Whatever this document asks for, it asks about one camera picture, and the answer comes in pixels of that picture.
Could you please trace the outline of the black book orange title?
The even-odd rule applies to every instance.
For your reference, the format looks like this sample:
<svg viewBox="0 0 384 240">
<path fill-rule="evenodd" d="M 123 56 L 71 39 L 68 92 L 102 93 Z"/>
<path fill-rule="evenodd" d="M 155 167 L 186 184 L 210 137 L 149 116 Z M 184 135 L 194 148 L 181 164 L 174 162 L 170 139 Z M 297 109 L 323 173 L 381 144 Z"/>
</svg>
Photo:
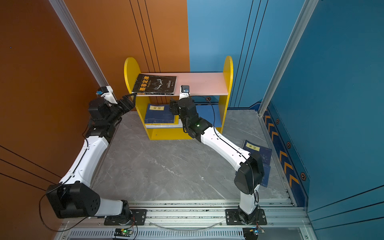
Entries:
<svg viewBox="0 0 384 240">
<path fill-rule="evenodd" d="M 173 95 L 177 76 L 139 74 L 132 93 L 137 95 Z"/>
</svg>

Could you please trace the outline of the navy book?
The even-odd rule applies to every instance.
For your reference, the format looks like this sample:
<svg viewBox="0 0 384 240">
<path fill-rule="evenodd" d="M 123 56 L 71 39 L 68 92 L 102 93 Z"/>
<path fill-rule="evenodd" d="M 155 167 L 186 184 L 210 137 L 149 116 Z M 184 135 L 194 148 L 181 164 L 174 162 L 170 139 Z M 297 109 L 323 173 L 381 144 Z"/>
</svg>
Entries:
<svg viewBox="0 0 384 240">
<path fill-rule="evenodd" d="M 263 176 L 263 179 L 261 182 L 261 186 L 267 188 L 268 183 L 269 183 L 269 176 L 270 176 L 271 167 L 268 164 L 263 164 L 263 167 L 264 167 L 264 176 Z"/>
<path fill-rule="evenodd" d="M 173 124 L 175 117 L 170 111 L 170 105 L 149 104 L 146 111 L 145 124 Z"/>
<path fill-rule="evenodd" d="M 268 166 L 271 164 L 272 149 L 256 145 L 254 143 L 251 143 L 248 140 L 245 140 L 243 144 L 243 149 L 250 153 L 254 153 L 254 152 L 259 153 L 262 157 L 263 164 Z"/>
</svg>

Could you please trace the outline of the white La Dame book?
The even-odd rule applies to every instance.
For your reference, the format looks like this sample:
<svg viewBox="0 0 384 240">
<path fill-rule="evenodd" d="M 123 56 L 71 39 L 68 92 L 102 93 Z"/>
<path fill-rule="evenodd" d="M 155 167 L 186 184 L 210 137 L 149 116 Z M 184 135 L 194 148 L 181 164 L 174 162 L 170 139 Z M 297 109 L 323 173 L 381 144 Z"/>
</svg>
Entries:
<svg viewBox="0 0 384 240">
<path fill-rule="evenodd" d="M 147 129 L 169 129 L 169 128 L 182 128 L 182 122 L 178 122 L 177 124 L 145 124 Z"/>
</svg>

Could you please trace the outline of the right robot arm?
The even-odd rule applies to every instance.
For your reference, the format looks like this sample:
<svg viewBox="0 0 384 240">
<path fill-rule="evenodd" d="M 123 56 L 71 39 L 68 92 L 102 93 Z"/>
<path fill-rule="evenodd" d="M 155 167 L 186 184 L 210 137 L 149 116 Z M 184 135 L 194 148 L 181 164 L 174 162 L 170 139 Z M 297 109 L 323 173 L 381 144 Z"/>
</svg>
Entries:
<svg viewBox="0 0 384 240">
<path fill-rule="evenodd" d="M 245 225 L 256 223 L 261 213 L 258 205 L 259 188 L 265 176 L 261 155 L 241 149 L 220 134 L 213 124 L 199 116 L 191 98 L 172 99 L 170 112 L 181 119 L 185 133 L 215 150 L 234 168 L 234 183 L 241 192 L 239 218 Z"/>
</svg>

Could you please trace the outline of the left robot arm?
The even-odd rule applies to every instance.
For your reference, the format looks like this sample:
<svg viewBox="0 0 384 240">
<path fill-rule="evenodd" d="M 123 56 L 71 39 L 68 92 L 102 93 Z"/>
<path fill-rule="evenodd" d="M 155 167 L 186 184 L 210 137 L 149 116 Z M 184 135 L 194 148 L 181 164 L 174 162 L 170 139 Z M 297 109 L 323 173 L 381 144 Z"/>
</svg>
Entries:
<svg viewBox="0 0 384 240">
<path fill-rule="evenodd" d="M 103 199 L 91 189 L 96 168 L 110 145 L 124 114 L 136 106 L 136 94 L 108 101 L 99 97 L 89 103 L 90 120 L 84 144 L 66 175 L 50 185 L 46 197 L 59 219 L 107 217 L 130 221 L 127 201 Z"/>
</svg>

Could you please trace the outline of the yellow pink blue bookshelf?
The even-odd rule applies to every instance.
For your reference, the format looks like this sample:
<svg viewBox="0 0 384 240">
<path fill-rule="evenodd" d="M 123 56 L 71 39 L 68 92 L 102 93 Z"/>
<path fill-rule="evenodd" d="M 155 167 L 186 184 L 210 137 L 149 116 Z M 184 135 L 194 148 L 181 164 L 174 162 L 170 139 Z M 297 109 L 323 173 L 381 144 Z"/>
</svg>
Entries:
<svg viewBox="0 0 384 240">
<path fill-rule="evenodd" d="M 124 76 L 129 93 L 135 85 L 141 70 L 138 62 L 129 57 L 125 60 Z M 147 128 L 145 116 L 148 104 L 165 105 L 171 99 L 178 100 L 181 85 L 190 86 L 190 97 L 201 96 L 203 100 L 208 96 L 219 96 L 217 104 L 212 104 L 215 112 L 215 127 L 219 133 L 223 133 L 233 85 L 234 66 L 231 56 L 227 56 L 222 73 L 143 73 L 155 76 L 176 76 L 176 86 L 173 95 L 138 95 L 136 98 L 136 110 L 139 114 L 149 140 L 190 140 L 182 128 Z"/>
</svg>

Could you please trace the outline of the left green circuit board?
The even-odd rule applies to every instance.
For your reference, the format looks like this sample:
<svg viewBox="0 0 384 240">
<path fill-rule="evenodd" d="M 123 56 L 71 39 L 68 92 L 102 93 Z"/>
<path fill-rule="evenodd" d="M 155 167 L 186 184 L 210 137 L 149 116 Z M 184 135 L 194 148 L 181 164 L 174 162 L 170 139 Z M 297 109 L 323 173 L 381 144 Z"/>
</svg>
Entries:
<svg viewBox="0 0 384 240">
<path fill-rule="evenodd" d="M 135 231 L 132 229 L 116 228 L 114 232 L 114 239 L 132 239 L 135 236 Z"/>
</svg>

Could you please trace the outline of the green circuit board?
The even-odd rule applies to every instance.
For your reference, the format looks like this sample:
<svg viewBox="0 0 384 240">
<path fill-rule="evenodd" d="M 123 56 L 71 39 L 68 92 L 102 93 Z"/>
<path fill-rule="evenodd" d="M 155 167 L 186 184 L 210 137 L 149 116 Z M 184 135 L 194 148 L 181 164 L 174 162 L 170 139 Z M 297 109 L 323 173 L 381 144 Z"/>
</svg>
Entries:
<svg viewBox="0 0 384 240">
<path fill-rule="evenodd" d="M 258 240 L 259 236 L 264 233 L 264 230 L 258 228 L 243 228 L 245 240 Z"/>
<path fill-rule="evenodd" d="M 114 232 L 114 239 L 132 239 L 135 236 L 135 231 L 132 229 L 116 228 Z"/>
</svg>

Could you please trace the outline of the right green circuit board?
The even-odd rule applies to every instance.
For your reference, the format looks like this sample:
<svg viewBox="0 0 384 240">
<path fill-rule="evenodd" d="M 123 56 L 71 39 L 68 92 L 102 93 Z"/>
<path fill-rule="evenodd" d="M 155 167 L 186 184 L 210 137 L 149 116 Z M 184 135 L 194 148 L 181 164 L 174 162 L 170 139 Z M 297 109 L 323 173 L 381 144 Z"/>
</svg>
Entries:
<svg viewBox="0 0 384 240">
<path fill-rule="evenodd" d="M 245 240 L 258 240 L 259 236 L 264 233 L 264 230 L 258 228 L 243 228 Z"/>
</svg>

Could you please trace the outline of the left aluminium corner post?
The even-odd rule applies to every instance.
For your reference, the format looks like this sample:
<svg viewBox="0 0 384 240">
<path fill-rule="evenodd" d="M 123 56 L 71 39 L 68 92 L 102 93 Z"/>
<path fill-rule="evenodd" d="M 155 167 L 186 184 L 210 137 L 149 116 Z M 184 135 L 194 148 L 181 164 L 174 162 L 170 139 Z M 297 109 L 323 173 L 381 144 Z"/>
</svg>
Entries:
<svg viewBox="0 0 384 240">
<path fill-rule="evenodd" d="M 71 37 L 73 43 L 77 47 L 79 53 L 83 57 L 89 70 L 93 74 L 97 83 L 102 87 L 108 85 L 107 78 L 104 76 L 97 60 L 85 41 L 81 31 L 79 30 L 75 20 L 73 19 L 69 9 L 64 1 L 50 1 L 51 6 L 55 10 L 57 16 L 65 27 L 67 33 Z"/>
</svg>

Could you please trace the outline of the aluminium corner post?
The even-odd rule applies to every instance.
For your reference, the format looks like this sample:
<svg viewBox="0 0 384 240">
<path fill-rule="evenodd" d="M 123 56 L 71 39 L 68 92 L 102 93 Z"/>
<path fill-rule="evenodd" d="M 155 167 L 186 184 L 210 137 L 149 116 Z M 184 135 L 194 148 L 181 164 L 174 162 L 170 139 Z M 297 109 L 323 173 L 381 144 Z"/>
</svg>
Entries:
<svg viewBox="0 0 384 240">
<path fill-rule="evenodd" d="M 89 70 L 93 74 L 97 83 L 102 87 L 108 85 L 107 78 L 104 76 L 97 60 L 85 41 L 81 31 L 79 30 L 75 20 L 73 19 L 69 9 L 64 1 L 50 1 L 51 6 L 55 10 L 57 16 L 65 27 L 67 33 L 71 37 L 73 43 L 77 47 L 79 53 L 83 57 Z"/>
<path fill-rule="evenodd" d="M 313 15 L 313 12 L 318 4 L 319 0 L 306 0 L 300 14 L 295 22 L 293 30 L 281 55 L 281 58 L 277 64 L 275 72 L 271 78 L 271 81 L 267 87 L 263 100 L 258 110 L 258 114 L 262 117 L 270 104 L 272 97 L 286 71 L 286 68 L 297 48 L 297 45 Z"/>
</svg>

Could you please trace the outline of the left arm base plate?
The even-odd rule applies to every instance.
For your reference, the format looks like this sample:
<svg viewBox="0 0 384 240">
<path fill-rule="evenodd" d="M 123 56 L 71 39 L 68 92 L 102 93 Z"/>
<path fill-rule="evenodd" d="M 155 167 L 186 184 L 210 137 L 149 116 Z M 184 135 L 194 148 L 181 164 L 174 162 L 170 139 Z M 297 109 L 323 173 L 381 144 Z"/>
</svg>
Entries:
<svg viewBox="0 0 384 240">
<path fill-rule="evenodd" d="M 147 209 L 129 210 L 126 215 L 107 216 L 105 226 L 143 226 L 147 218 Z"/>
</svg>

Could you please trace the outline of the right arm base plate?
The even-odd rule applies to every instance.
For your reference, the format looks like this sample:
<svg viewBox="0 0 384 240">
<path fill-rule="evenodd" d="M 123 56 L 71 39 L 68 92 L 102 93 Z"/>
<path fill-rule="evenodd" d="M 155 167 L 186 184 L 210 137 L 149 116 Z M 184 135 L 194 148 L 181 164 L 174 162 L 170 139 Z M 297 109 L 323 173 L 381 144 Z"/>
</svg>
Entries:
<svg viewBox="0 0 384 240">
<path fill-rule="evenodd" d="M 265 211 L 263 209 L 255 209 L 250 215 L 247 215 L 241 209 L 226 209 L 226 223 L 229 226 L 235 225 L 259 225 L 266 226 L 268 224 Z"/>
</svg>

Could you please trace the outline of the aluminium frame rail front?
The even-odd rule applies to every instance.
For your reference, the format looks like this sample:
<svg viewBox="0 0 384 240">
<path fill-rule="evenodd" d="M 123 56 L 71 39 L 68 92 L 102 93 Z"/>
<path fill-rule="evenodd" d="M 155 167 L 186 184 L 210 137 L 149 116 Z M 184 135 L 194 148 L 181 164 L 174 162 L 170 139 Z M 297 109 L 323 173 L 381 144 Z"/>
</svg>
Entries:
<svg viewBox="0 0 384 240">
<path fill-rule="evenodd" d="M 290 198 L 260 200 L 266 226 L 226 223 L 226 209 L 238 209 L 237 200 L 138 201 L 130 208 L 147 209 L 143 226 L 105 226 L 103 218 L 63 220 L 57 240 L 244 240 L 243 228 L 265 231 L 258 240 L 314 240 L 315 231 L 304 208 Z M 114 239 L 116 228 L 132 229 L 132 239 Z"/>
</svg>

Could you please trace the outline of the right aluminium corner post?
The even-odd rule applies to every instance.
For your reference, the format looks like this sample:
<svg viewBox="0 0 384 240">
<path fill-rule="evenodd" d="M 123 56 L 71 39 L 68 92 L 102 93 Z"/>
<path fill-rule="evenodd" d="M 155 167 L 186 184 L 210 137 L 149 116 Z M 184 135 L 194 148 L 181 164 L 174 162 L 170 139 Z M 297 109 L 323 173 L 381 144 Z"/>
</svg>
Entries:
<svg viewBox="0 0 384 240">
<path fill-rule="evenodd" d="M 286 68 L 297 48 L 297 45 L 313 15 L 313 12 L 318 4 L 319 0 L 306 0 L 300 14 L 295 22 L 293 30 L 281 55 L 281 58 L 277 64 L 275 72 L 271 78 L 271 81 L 267 87 L 263 100 L 258 110 L 258 114 L 262 117 L 270 104 L 272 97 L 286 71 Z"/>
</svg>

